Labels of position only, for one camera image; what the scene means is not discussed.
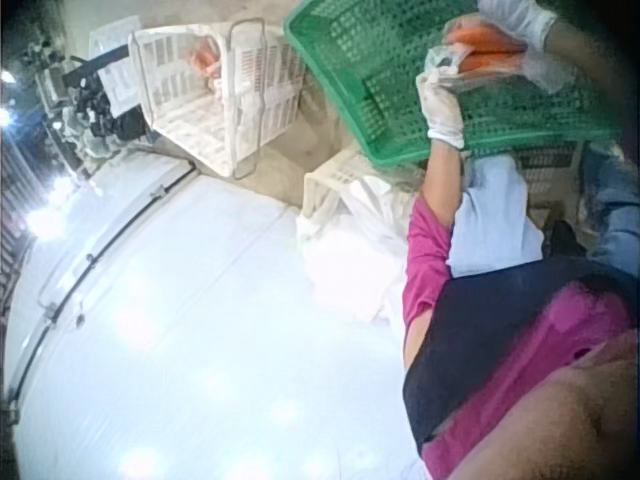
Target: pink shirt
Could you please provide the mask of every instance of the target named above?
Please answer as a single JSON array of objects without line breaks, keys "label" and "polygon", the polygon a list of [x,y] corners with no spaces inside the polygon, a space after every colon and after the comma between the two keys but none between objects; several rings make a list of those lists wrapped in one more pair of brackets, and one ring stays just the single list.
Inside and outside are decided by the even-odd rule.
[{"label": "pink shirt", "polygon": [[[433,308],[451,277],[446,265],[451,233],[419,196],[409,226],[403,293],[407,330],[416,317]],[[422,458],[434,480],[448,477],[511,407],[550,373],[628,330],[631,323],[617,295],[594,296],[577,283],[564,287],[516,340],[484,387],[453,414],[444,431],[423,446]]]}]

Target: gloved hand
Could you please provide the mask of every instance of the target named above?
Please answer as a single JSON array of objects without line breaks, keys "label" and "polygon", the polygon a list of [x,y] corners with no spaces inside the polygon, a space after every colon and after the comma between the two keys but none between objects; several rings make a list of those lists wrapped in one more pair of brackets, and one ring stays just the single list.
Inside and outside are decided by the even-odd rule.
[{"label": "gloved hand", "polygon": [[460,106],[456,96],[439,84],[439,78],[438,70],[421,73],[416,78],[422,113],[429,124],[427,136],[459,150],[464,147]]},{"label": "gloved hand", "polygon": [[545,10],[535,0],[478,0],[478,10],[518,40],[544,51],[544,42],[558,15]]}]

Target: blue jeans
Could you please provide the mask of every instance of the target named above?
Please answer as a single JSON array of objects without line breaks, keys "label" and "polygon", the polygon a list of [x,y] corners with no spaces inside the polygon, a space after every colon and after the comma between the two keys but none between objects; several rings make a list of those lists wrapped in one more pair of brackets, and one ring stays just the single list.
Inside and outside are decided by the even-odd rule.
[{"label": "blue jeans", "polygon": [[582,163],[587,212],[598,243],[589,258],[640,277],[638,172],[609,153],[587,149]]}]

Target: green plastic basket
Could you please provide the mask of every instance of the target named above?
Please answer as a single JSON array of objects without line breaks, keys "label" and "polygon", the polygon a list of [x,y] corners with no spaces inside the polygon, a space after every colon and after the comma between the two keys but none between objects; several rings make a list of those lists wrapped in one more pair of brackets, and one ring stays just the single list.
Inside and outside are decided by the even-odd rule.
[{"label": "green plastic basket", "polygon": [[[574,0],[548,2],[574,21]],[[371,161],[379,166],[424,160],[426,123],[415,78],[450,19],[477,0],[308,0],[285,24],[286,35],[337,105]],[[583,77],[554,95],[522,78],[459,95],[466,147],[481,155],[611,140],[615,121]]]}]

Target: person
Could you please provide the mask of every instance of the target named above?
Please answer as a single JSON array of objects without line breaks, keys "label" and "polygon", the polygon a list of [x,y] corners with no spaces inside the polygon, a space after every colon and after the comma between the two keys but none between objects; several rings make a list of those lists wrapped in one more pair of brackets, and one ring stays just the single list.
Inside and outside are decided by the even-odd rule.
[{"label": "person", "polygon": [[[555,13],[534,0],[480,0],[479,10],[577,65],[624,108],[632,77]],[[588,258],[541,259],[511,159],[476,161],[479,180],[462,192],[462,115],[438,80],[417,82],[431,153],[403,294],[416,446],[436,480],[611,478],[637,448],[637,171],[587,149],[581,176],[598,244]]]}]

